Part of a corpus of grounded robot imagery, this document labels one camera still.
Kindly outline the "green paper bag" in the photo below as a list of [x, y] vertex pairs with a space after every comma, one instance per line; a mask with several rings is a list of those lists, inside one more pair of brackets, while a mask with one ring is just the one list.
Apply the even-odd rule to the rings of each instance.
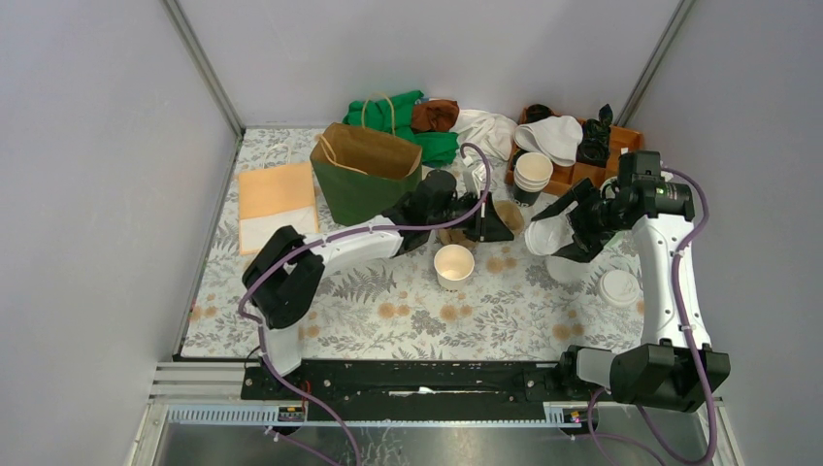
[[411, 132], [419, 92], [394, 98], [379, 92], [330, 124], [310, 161], [332, 219], [344, 226], [393, 206], [421, 180], [422, 147]]

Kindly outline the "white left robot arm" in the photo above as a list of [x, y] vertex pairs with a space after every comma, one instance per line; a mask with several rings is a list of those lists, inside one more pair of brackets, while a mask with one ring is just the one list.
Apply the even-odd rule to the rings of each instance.
[[240, 315], [258, 326], [268, 368], [264, 386], [279, 399], [300, 389], [298, 323], [326, 276], [365, 261], [407, 254], [440, 229], [455, 229], [476, 243], [514, 238], [489, 191], [459, 195], [456, 179], [443, 170], [429, 173], [415, 190], [362, 223], [318, 235], [300, 234], [291, 225], [279, 228], [244, 271], [246, 293], [239, 305]]

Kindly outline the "single white paper cup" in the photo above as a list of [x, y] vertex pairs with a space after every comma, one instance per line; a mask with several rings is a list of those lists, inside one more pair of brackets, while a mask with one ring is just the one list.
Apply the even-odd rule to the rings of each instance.
[[436, 252], [433, 264], [439, 285], [449, 291], [458, 291], [466, 286], [476, 262], [470, 250], [452, 244]]

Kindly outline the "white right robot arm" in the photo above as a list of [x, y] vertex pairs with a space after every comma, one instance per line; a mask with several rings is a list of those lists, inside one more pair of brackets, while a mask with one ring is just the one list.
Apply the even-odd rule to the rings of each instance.
[[642, 273], [641, 342], [621, 353], [570, 346], [553, 383], [572, 400], [604, 387], [619, 403], [693, 413], [731, 372], [729, 355], [712, 347], [697, 297], [690, 244], [706, 222], [695, 218], [696, 185], [666, 180], [656, 151], [623, 153], [618, 162], [613, 197], [584, 179], [532, 217], [525, 241], [534, 255], [587, 264], [629, 232]]

